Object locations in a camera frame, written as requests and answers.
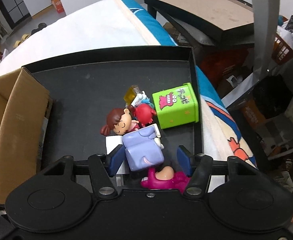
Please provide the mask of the orange cardboard box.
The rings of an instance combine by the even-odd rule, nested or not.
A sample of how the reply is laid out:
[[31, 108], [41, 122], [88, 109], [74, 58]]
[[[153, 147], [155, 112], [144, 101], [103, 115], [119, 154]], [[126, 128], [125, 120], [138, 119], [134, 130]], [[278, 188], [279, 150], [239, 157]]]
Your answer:
[[61, 3], [61, 0], [51, 0], [52, 5], [58, 13], [64, 12], [64, 7]]

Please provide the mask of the green cube toy box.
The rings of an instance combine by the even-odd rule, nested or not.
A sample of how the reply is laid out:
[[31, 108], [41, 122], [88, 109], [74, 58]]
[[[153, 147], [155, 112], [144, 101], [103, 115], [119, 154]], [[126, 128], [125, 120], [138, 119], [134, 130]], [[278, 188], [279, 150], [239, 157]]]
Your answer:
[[161, 129], [199, 122], [198, 100], [190, 82], [152, 94]]

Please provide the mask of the purple block figure toy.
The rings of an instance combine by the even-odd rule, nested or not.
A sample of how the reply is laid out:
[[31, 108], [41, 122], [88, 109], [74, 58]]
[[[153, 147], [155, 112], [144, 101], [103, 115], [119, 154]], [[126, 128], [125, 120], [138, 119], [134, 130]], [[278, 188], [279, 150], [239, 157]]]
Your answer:
[[122, 142], [131, 171], [140, 171], [164, 162], [164, 149], [157, 124], [123, 135]]

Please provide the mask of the black slippers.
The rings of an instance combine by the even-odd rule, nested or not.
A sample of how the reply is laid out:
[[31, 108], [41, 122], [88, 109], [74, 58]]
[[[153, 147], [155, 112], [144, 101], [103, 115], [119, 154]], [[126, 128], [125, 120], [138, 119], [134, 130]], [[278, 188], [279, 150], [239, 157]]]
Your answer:
[[33, 35], [33, 34], [39, 32], [39, 31], [41, 31], [42, 29], [44, 29], [44, 28], [46, 28], [46, 27], [47, 27], [47, 24], [46, 24], [46, 23], [39, 23], [39, 24], [38, 24], [38, 27], [37, 27], [36, 29], [33, 29], [33, 30], [31, 31], [31, 35]]

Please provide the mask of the magenta bear toy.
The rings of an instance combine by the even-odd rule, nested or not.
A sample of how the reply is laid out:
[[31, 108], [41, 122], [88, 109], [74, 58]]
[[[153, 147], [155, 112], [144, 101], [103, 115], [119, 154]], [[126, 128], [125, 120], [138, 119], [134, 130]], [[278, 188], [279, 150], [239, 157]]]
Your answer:
[[165, 166], [159, 172], [151, 167], [147, 176], [141, 180], [141, 187], [150, 190], [178, 190], [184, 193], [189, 181], [190, 178], [182, 171], [175, 172], [170, 166]]

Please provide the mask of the blue cartoon mattress cover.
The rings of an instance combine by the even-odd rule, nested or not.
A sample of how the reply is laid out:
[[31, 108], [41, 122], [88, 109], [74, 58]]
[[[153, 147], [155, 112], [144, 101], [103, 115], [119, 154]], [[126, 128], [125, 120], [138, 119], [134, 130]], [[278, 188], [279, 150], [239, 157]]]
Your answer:
[[[141, 5], [134, 0], [122, 0], [122, 2], [148, 29], [149, 33], [146, 36], [150, 37], [152, 42], [147, 42], [147, 45], [177, 46], [161, 24]], [[257, 167], [253, 152], [216, 90], [198, 66], [195, 70], [201, 99], [204, 154], [210, 155], [215, 160], [226, 160], [228, 156], [235, 155]]]

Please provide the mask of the red storage basket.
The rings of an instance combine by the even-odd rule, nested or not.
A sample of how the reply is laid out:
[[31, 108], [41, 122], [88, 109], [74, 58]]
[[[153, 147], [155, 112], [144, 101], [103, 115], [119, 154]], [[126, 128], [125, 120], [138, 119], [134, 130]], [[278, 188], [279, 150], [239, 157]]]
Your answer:
[[278, 34], [275, 35], [271, 57], [279, 66], [287, 63], [293, 58], [293, 49]]

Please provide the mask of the white USB wall charger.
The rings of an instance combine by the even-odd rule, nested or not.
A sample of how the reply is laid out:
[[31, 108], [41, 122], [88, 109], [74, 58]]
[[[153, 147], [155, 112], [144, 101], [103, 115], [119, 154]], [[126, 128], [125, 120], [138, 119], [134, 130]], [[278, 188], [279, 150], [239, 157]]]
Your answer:
[[116, 186], [125, 185], [124, 179], [130, 174], [129, 165], [121, 135], [112, 135], [105, 138], [106, 161], [105, 168], [110, 177], [115, 177]]

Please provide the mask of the brown cardboard box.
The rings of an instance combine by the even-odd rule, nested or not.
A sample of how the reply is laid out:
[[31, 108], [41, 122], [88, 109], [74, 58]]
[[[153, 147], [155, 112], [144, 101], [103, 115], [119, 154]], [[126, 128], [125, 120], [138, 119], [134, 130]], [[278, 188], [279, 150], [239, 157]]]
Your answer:
[[0, 205], [40, 170], [52, 103], [26, 68], [0, 77]]

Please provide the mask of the brown-haired girl figurine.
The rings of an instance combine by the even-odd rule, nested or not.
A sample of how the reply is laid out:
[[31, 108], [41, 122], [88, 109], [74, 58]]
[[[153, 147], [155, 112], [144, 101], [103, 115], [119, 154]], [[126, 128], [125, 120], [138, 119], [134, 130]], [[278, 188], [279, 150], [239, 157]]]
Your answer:
[[129, 105], [126, 108], [114, 108], [106, 118], [106, 124], [100, 133], [108, 136], [111, 132], [115, 135], [124, 135], [145, 128], [153, 123], [156, 111], [147, 103], [141, 103], [137, 107]]

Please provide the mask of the yellow slippers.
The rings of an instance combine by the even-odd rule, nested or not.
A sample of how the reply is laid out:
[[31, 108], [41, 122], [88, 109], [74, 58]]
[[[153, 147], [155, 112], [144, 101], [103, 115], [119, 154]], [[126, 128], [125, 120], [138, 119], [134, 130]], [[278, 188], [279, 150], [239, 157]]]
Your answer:
[[19, 40], [16, 40], [13, 48], [17, 48], [20, 44], [22, 44], [25, 40], [27, 40], [30, 37], [29, 34], [23, 34], [22, 37]]

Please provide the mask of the black shallow tray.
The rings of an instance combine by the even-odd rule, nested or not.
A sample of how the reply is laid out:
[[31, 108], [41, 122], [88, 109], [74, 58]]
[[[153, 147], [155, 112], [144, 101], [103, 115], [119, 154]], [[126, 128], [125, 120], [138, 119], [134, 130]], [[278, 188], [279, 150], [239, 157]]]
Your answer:
[[101, 127], [112, 109], [124, 107], [130, 86], [137, 85], [148, 96], [187, 82], [198, 89], [194, 55], [188, 47], [88, 50], [30, 63], [26, 69], [53, 100], [42, 167], [65, 155], [86, 160], [105, 154]]

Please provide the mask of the white desk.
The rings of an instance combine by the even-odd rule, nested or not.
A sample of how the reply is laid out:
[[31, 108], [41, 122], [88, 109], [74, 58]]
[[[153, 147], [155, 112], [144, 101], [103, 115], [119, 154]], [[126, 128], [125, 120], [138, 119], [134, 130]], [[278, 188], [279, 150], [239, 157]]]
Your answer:
[[280, 0], [252, 0], [252, 5], [255, 42], [253, 73], [222, 99], [227, 109], [239, 105], [253, 87], [275, 68], [271, 55], [275, 42]]

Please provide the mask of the black side table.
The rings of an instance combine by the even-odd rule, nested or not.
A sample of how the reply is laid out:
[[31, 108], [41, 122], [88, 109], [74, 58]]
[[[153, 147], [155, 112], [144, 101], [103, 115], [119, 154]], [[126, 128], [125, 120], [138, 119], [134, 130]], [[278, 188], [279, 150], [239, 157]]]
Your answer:
[[215, 44], [254, 43], [252, 5], [243, 0], [144, 0], [175, 20], [201, 31]]

